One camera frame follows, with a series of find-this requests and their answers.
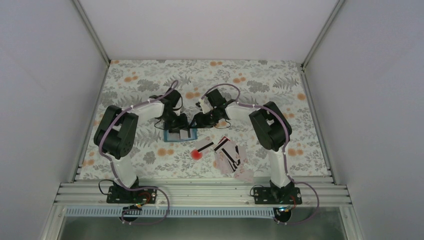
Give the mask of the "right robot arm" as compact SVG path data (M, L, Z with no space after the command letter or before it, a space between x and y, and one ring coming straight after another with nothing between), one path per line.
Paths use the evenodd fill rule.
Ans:
M268 151L271 198L278 204L284 203L290 197L289 189L295 186L288 173L286 154L292 127L278 105L273 101L255 105L226 100L217 89L205 97L211 109L195 114L189 127L206 129L213 128L220 120L249 120L259 144Z

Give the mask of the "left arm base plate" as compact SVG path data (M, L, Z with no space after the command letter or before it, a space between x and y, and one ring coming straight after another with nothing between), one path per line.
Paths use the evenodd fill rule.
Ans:
M106 202L108 204L154 204L156 202L156 189L142 189L128 191L121 186L110 186Z

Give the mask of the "teal card holder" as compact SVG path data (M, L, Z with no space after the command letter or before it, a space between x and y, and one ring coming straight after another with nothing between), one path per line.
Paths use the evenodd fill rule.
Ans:
M163 124L163 141L166 143L180 143L194 141L198 139L196 128L190 128L188 123L171 127L170 124Z

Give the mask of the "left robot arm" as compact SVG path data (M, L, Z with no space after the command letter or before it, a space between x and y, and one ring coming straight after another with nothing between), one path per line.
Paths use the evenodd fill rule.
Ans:
M115 182L121 188L119 196L131 203L139 197L138 177L128 156L135 143L139 121L158 119L162 130L179 140L188 140L192 134L187 116L181 112L181 94L169 88L164 95L154 95L145 102L123 109L115 105L106 108L93 141L101 156L110 162Z

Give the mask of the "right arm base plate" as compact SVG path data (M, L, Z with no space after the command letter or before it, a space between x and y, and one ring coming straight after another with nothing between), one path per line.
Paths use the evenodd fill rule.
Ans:
M252 189L251 195L256 205L301 205L303 203L298 187L276 189L256 186Z

